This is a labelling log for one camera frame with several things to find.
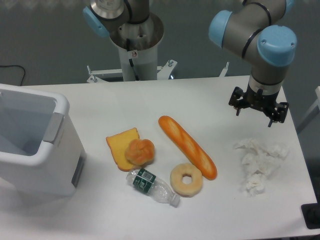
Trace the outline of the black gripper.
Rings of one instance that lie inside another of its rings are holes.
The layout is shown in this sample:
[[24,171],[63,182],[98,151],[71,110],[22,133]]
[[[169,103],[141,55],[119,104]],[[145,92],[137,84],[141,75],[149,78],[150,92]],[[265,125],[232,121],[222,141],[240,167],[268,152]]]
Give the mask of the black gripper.
[[283,124],[289,110],[288,102],[277,103],[279,91],[274,94],[265,95],[262,89],[253,90],[249,85],[246,92],[236,86],[231,94],[228,105],[236,110],[236,116],[240,115],[242,109],[252,108],[264,112],[269,118],[268,127],[273,123]]

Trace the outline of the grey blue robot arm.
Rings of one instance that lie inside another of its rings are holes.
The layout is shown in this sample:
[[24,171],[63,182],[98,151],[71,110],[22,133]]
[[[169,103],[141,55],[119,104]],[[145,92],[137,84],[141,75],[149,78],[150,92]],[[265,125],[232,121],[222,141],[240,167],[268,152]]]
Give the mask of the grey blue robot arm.
[[[251,64],[246,90],[236,87],[229,104],[237,112],[252,108],[271,123],[283,123],[289,104],[277,102],[287,70],[295,57],[297,37],[277,25],[292,0],[245,0],[237,13],[218,12],[208,28],[209,39]],[[124,81],[158,80],[158,45],[164,25],[147,0],[92,0],[83,11],[90,28],[118,48]]]

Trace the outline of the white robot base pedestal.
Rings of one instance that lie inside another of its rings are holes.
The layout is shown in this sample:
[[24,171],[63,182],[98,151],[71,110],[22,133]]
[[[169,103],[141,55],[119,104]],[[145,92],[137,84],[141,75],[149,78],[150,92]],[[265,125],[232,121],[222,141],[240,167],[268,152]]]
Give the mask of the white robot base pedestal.
[[164,25],[153,13],[139,24],[124,23],[109,32],[89,8],[83,15],[90,28],[102,38],[110,38],[117,47],[120,69],[91,70],[87,67],[89,83],[103,79],[122,77],[123,81],[148,81],[173,79],[172,72],[178,62],[169,59],[163,66],[158,65],[158,46],[164,36]]

